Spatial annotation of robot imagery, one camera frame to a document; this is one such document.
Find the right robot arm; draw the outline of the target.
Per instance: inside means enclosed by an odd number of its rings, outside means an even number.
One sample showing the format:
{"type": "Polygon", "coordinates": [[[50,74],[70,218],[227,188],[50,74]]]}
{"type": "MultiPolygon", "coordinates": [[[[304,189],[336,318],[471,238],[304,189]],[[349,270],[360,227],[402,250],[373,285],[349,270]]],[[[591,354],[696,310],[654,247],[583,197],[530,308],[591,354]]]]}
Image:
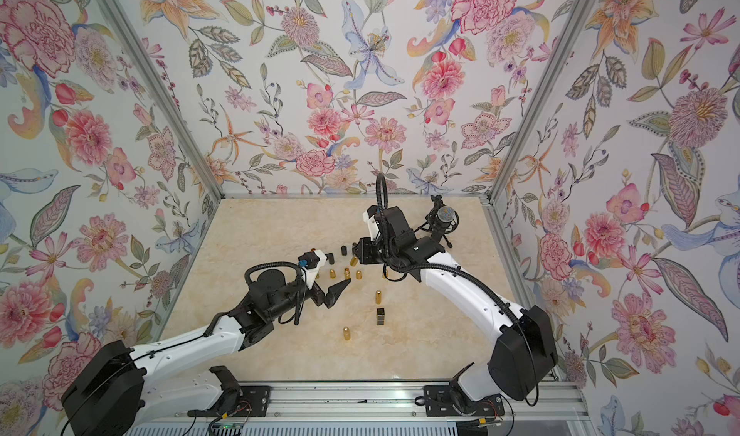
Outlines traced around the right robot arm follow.
{"type": "Polygon", "coordinates": [[[466,411],[474,402],[501,395],[510,401],[535,406],[540,384],[558,362],[555,339],[545,311],[524,308],[496,293],[465,271],[451,254],[449,234],[460,216],[439,195],[424,224],[410,226],[404,212],[389,204],[385,175],[378,174],[375,205],[363,214],[368,237],[353,247],[360,264],[378,264],[383,275],[408,277],[443,295],[484,333],[493,346],[491,359],[460,370],[450,382],[454,405],[466,411]]]}

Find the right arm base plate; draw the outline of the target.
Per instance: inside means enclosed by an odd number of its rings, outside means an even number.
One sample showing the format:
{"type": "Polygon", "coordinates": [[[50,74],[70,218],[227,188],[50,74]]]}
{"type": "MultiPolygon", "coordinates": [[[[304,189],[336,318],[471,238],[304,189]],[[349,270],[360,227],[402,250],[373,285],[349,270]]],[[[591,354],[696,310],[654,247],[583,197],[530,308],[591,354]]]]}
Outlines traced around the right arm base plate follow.
{"type": "Polygon", "coordinates": [[[472,401],[462,391],[449,385],[427,385],[414,404],[423,407],[428,417],[501,418],[506,415],[503,398],[495,395],[490,399],[472,401]]]}

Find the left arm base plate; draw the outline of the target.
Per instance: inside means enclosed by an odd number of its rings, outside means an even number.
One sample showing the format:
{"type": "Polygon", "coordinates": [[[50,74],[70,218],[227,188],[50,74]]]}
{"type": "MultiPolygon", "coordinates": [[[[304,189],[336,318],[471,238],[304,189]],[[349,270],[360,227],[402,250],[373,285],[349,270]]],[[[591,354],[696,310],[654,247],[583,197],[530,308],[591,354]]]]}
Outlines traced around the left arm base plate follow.
{"type": "Polygon", "coordinates": [[[206,414],[220,418],[263,418],[267,415],[272,391],[270,386],[242,386],[239,391],[224,391],[206,414]]]}

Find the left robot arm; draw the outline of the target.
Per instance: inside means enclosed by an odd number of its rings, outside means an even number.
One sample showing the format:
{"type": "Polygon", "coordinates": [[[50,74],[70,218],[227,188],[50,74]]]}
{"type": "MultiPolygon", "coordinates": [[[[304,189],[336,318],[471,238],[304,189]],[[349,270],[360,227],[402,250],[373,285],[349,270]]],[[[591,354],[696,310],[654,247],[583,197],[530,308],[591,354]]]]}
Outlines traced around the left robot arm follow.
{"type": "Polygon", "coordinates": [[[283,264],[248,269],[247,294],[232,309],[219,312],[204,327],[169,340],[127,347],[115,341],[102,347],[62,397],[72,435],[123,435],[133,426],[183,412],[215,420],[250,408],[239,380],[226,366],[213,366],[194,378],[181,372],[256,345],[283,323],[298,323],[304,303],[333,307],[350,285],[345,279],[327,290],[315,282],[316,269],[291,264],[295,278],[286,280],[283,264]]]}

